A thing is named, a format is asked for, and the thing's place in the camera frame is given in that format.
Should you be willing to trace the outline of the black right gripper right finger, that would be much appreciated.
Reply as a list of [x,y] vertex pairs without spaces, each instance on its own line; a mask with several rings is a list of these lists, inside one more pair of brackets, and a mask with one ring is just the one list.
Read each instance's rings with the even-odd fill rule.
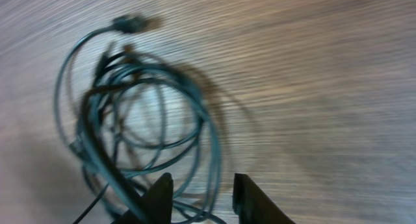
[[243,173],[234,176],[233,210],[239,217],[239,224],[295,224]]

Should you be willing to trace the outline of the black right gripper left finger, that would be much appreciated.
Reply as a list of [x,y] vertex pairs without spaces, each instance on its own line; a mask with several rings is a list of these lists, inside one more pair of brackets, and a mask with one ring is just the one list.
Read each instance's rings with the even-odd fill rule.
[[[174,181],[170,173],[164,173],[144,194],[144,206],[155,217],[155,223],[171,224],[173,209]],[[128,210],[113,224],[145,224],[131,210]]]

